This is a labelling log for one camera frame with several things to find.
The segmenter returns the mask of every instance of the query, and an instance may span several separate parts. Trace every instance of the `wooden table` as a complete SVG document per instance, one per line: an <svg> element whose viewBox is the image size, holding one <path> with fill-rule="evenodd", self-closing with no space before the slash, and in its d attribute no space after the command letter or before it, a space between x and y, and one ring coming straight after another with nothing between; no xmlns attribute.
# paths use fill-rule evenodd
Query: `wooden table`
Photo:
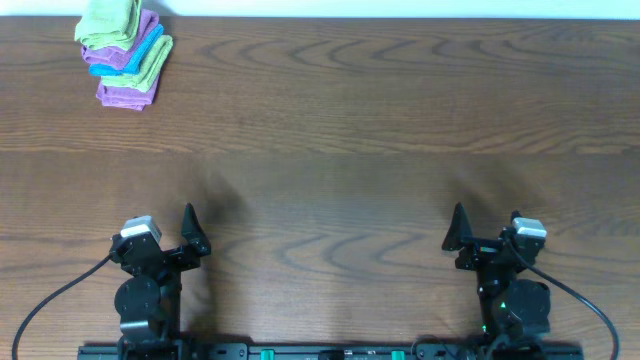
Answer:
<svg viewBox="0 0 640 360"><path fill-rule="evenodd" d="M182 327L257 342L412 342L482 325L440 250L461 200L549 230L538 264L600 305L640 359L640 23L163 18L155 104L103 108L77 18L0 19L0 358L127 218L175 246L194 203L214 244ZM27 328L21 359L119 337L111 264ZM552 288L552 334L608 358L605 326Z"/></svg>

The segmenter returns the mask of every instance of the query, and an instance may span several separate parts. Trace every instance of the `black cable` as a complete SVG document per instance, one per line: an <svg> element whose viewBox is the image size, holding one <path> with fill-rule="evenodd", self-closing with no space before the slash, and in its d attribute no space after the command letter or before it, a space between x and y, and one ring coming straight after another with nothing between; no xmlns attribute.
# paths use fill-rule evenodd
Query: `black cable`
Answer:
<svg viewBox="0 0 640 360"><path fill-rule="evenodd" d="M440 338L438 338L435 335L422 335L422 336L418 336L416 338L416 340L413 342L413 344L411 344L411 349L409 350L409 356L413 355L413 348L415 348L416 344L418 344L418 341L420 340L424 340L424 339L434 339L435 341L437 341L440 345L442 345L442 347L444 348L444 350L447 352L447 354L449 354L449 356L451 356L454 359L458 359L458 356L455 355L451 350L449 350L449 348L447 347L447 344L445 344L442 340L440 340Z"/></svg>
<svg viewBox="0 0 640 360"><path fill-rule="evenodd" d="M509 335L507 334L501 334L498 335L493 342L491 343L491 345L489 345L489 348L487 349L486 354L482 354L482 357L484 358L484 360L493 360L493 352L496 351L496 349L498 348L498 346L508 343L509 342Z"/></svg>
<svg viewBox="0 0 640 360"><path fill-rule="evenodd" d="M61 287L60 289L56 290L53 294L47 296L46 299L42 300L42 302L40 304L38 304L38 306L36 306L33 310L31 310L29 315L27 315L27 317L24 319L24 321L20 325L20 328L16 332L16 337L13 338L13 346L11 347L11 358L13 360L18 360L18 345L20 344L20 338L22 337L22 333L24 332L24 329L27 328L27 325L29 325L29 322L33 319L33 317L36 316L38 311L42 310L42 308L45 305L47 305L49 303L49 301L53 300L56 296L62 294L65 291L67 291L69 288L71 288L73 285L79 283L80 281L88 278L91 274L93 274L98 269L100 269L109 260L111 260L111 255L108 255L106 258L104 258L102 261L100 261L96 266L91 268L91 270L89 270L86 273L80 275L77 279L73 280L72 282L68 283L67 285L65 285L65 286Z"/></svg>
<svg viewBox="0 0 640 360"><path fill-rule="evenodd" d="M513 252L513 254L515 255L516 259L518 259L518 261L522 264L522 266L524 266L527 269L531 270L532 272L536 273L538 276L540 276L541 278L547 280L548 282L552 283L553 285L559 287L560 289L566 291L567 293L569 293L569 295L571 295L574 298L578 299L580 302L585 304L589 309L593 310L593 312L596 313L596 315L598 315L598 317L600 317L600 319L604 322L604 324L607 325L607 328L609 328L609 332L611 332L611 340L613 341L613 350L611 351L610 359L611 360L616 360L618 358L618 353L620 352L620 350L619 350L620 349L620 338L618 337L618 332L616 331L616 327L613 325L611 320L609 320L607 315L605 315L605 313L602 312L602 310L600 310L597 306L595 306L591 301L587 300L587 298L585 298L584 296L578 294L575 290L571 289L570 287L568 287L567 285L561 283L560 281L552 278L551 276L545 274L544 272L542 272L541 270L539 270L535 266L529 264L525 259L522 258L522 256L520 256L520 254L515 249L515 247L511 243L511 241L507 240L506 243L507 243L507 246L510 248L511 252Z"/></svg>

